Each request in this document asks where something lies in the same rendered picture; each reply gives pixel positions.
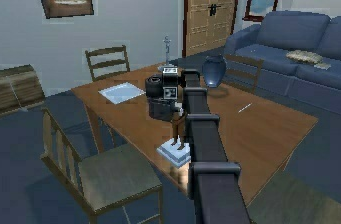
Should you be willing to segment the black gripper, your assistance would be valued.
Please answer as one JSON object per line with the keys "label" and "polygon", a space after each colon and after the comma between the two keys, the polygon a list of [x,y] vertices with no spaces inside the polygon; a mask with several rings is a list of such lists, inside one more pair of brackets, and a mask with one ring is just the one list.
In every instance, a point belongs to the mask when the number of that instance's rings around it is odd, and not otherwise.
{"label": "black gripper", "polygon": [[178,99],[179,80],[175,75],[152,75],[145,80],[149,116],[170,122]]}

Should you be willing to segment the pale blue flat sheet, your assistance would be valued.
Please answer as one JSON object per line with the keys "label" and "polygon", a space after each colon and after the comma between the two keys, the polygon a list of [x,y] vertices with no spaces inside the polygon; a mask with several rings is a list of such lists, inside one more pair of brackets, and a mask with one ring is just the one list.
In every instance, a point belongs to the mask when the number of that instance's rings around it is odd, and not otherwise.
{"label": "pale blue flat sheet", "polygon": [[129,82],[99,90],[98,93],[113,104],[120,104],[145,94],[142,89]]}

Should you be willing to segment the silver statuette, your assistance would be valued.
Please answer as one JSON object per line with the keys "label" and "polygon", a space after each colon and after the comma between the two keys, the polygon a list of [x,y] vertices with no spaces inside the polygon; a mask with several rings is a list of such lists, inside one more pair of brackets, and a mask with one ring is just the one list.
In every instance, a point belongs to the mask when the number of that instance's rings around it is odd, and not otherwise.
{"label": "silver statuette", "polygon": [[165,43],[165,63],[158,67],[158,70],[162,72],[165,68],[175,67],[170,63],[170,42],[169,36],[166,35],[163,42]]}

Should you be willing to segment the blue vase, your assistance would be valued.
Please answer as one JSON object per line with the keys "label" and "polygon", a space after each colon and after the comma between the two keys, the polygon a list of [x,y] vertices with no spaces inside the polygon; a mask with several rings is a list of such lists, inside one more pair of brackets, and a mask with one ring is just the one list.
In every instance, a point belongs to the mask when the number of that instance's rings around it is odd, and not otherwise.
{"label": "blue vase", "polygon": [[207,56],[202,65],[202,74],[207,87],[217,88],[226,73],[226,60],[222,55]]}

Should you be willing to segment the brown wooden chair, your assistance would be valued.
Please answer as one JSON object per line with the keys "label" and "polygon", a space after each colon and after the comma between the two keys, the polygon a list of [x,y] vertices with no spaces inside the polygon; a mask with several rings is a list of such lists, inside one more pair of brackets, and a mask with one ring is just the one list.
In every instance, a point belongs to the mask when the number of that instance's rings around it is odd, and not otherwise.
{"label": "brown wooden chair", "polygon": [[226,85],[229,85],[231,87],[240,89],[242,91],[254,94],[256,87],[257,87],[257,84],[258,84],[259,76],[261,74],[263,60],[262,59],[253,59],[253,58],[238,56],[238,55],[229,55],[229,54],[226,54],[224,56],[224,58],[227,62],[240,63],[240,64],[244,64],[244,65],[252,66],[252,67],[256,68],[256,71],[253,73],[247,72],[247,71],[242,71],[242,70],[235,69],[235,68],[227,68],[226,69],[226,74],[230,77],[241,77],[244,79],[252,80],[253,83],[250,86],[246,86],[243,83],[234,82],[234,81],[227,81],[227,80],[223,81],[223,83]]}
{"label": "brown wooden chair", "polygon": [[[91,58],[93,57],[99,57],[99,56],[109,56],[110,54],[121,54],[121,58],[118,59],[105,59],[103,61],[99,61],[96,63],[93,63],[91,61]],[[107,47],[102,49],[96,49],[96,50],[86,50],[85,51],[85,57],[87,60],[87,65],[89,68],[90,76],[93,82],[106,79],[108,77],[113,77],[116,75],[120,75],[126,72],[130,71],[130,63],[129,58],[127,54],[127,47],[125,45],[121,46],[115,46],[115,47]],[[123,69],[120,69],[118,71],[113,72],[107,72],[103,73],[101,75],[96,75],[96,70],[102,70],[106,69],[108,67],[114,67],[114,66],[124,66]]]}

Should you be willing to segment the wooden chair with grey seat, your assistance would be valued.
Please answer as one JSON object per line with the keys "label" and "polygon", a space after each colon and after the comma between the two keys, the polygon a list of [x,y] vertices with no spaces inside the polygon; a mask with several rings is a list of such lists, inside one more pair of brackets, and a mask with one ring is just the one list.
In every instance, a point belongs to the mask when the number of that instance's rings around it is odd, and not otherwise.
{"label": "wooden chair with grey seat", "polygon": [[341,204],[278,171],[248,206],[254,224],[341,224]]}
{"label": "wooden chair with grey seat", "polygon": [[43,113],[40,159],[88,216],[89,224],[114,209],[151,194],[163,197],[162,183],[138,150],[124,144],[81,158],[49,109]]}

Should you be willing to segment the brown wooden room door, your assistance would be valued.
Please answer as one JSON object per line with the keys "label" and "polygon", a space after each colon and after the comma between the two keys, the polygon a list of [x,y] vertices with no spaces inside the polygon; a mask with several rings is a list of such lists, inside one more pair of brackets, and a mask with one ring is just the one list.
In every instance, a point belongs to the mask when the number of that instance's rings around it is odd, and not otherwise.
{"label": "brown wooden room door", "polygon": [[[214,16],[209,6],[217,4]],[[182,56],[222,47],[234,31],[238,0],[184,0]]]}

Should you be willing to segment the brown wooden table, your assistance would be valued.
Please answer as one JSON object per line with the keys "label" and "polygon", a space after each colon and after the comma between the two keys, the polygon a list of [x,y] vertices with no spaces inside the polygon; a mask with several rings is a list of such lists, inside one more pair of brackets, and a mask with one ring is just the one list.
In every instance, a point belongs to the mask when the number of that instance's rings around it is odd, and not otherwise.
{"label": "brown wooden table", "polygon": [[[103,151],[98,120],[102,119],[134,145],[181,191],[187,190],[187,168],[172,169],[156,149],[172,137],[171,125],[148,115],[144,95],[113,104],[98,93],[121,83],[145,87],[145,79],[158,72],[156,64],[76,87],[72,92],[84,103],[99,151]],[[315,126],[313,116],[223,84],[208,94],[211,112],[220,116],[219,133],[229,160],[241,165],[239,185],[250,204],[269,179],[285,168],[296,147]],[[241,113],[244,106],[252,105]]]}

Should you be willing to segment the brown framed picture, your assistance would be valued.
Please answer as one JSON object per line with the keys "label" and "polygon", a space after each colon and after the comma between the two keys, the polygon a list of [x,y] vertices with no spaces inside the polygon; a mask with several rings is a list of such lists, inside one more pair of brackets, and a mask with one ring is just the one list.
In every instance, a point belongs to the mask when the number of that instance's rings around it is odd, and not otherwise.
{"label": "brown framed picture", "polygon": [[40,0],[47,19],[93,15],[92,0]]}

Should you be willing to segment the red framed blue picture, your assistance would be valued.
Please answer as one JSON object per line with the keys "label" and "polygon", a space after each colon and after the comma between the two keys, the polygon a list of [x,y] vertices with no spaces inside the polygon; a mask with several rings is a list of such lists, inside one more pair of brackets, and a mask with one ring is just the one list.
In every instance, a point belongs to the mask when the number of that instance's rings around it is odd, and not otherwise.
{"label": "red framed blue picture", "polygon": [[277,9],[278,0],[247,0],[244,21],[261,22],[267,13]]}

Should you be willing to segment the blue sofa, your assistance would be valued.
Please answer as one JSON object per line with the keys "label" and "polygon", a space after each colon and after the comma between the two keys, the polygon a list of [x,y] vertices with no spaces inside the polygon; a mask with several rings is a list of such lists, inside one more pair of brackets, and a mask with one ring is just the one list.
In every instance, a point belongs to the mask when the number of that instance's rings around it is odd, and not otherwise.
{"label": "blue sofa", "polygon": [[[328,70],[286,57],[304,50],[323,57]],[[341,114],[341,16],[274,11],[226,39],[223,53],[262,59],[257,86]]]}

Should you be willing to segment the brown wooden slatted cabinet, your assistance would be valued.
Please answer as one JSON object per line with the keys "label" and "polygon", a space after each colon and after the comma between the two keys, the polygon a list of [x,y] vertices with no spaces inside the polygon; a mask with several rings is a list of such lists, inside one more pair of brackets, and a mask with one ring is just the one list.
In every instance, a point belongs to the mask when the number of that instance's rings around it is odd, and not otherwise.
{"label": "brown wooden slatted cabinet", "polygon": [[45,94],[31,65],[0,70],[0,116],[28,110],[44,101]]}

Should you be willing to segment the beige crumpled cloth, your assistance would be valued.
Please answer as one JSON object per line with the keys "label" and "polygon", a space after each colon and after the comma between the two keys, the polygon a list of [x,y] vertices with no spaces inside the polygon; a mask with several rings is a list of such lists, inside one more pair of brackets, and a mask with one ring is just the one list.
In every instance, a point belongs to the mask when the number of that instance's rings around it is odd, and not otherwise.
{"label": "beige crumpled cloth", "polygon": [[290,60],[311,64],[313,67],[323,70],[328,70],[331,65],[323,62],[323,57],[317,53],[304,51],[304,50],[294,50],[289,51],[286,57]]}

